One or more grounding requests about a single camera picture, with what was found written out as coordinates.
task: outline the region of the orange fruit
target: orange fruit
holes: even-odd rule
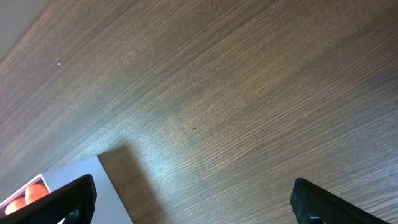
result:
[[[15,212],[16,210],[21,209],[25,206],[26,206],[25,199],[23,197],[17,198],[7,205],[5,213],[6,215],[9,215],[12,212]]]
[[[48,194],[49,192],[43,184],[29,185],[25,190],[25,203],[28,205]]]

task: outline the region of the wood grain surface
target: wood grain surface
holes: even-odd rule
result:
[[[0,64],[0,197],[100,159],[135,224],[398,223],[398,2],[53,0]]]

